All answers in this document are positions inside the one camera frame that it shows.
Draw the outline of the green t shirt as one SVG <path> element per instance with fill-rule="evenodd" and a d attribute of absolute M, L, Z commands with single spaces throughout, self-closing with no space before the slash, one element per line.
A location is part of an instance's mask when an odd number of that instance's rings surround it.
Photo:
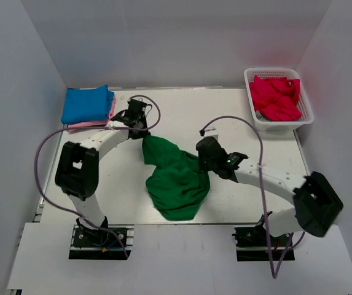
<path fill-rule="evenodd" d="M 157 136 L 142 142 L 144 163 L 155 167 L 146 189 L 157 211 L 167 221 L 191 221 L 211 188 L 209 174 L 198 157 Z"/>

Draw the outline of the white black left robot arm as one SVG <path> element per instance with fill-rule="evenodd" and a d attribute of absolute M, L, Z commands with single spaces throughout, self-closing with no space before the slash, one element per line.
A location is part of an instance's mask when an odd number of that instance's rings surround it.
<path fill-rule="evenodd" d="M 119 144 L 150 135 L 148 106 L 141 96 L 133 96 L 128 108 L 118 112 L 104 130 L 80 143 L 68 141 L 62 147 L 55 184 L 69 196 L 79 214 L 77 225 L 88 230 L 87 236 L 95 245 L 103 245 L 109 238 L 108 220 L 95 196 L 100 160 Z"/>

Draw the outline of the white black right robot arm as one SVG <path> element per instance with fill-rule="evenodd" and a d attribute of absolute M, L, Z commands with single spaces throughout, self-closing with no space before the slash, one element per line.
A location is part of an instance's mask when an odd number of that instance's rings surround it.
<path fill-rule="evenodd" d="M 222 179 L 263 189 L 289 202 L 292 208 L 269 213 L 258 222 L 256 236 L 271 245 L 279 236 L 304 231 L 324 237 L 343 210 L 340 200 L 326 177 L 313 171 L 302 176 L 261 166 L 239 152 L 226 153 L 217 139 L 208 136 L 196 145 L 199 167 Z"/>

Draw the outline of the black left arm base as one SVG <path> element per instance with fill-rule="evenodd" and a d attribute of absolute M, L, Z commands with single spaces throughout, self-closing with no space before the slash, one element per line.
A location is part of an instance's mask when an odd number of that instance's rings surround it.
<path fill-rule="evenodd" d="M 113 227 L 117 238 L 109 232 L 96 230 L 83 230 L 74 225 L 71 245 L 69 248 L 69 260 L 88 261 L 125 261 L 126 257 L 119 239 L 129 256 L 133 247 L 134 227 Z"/>

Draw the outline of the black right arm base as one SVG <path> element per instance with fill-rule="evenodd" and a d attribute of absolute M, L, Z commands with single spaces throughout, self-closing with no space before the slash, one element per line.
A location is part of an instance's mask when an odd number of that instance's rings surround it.
<path fill-rule="evenodd" d="M 236 227 L 234 230 L 232 237 L 236 242 L 238 262 L 269 261 L 265 232 L 257 232 L 254 227 Z M 270 237 L 273 261 L 278 262 L 280 260 L 289 237 L 290 234 Z"/>

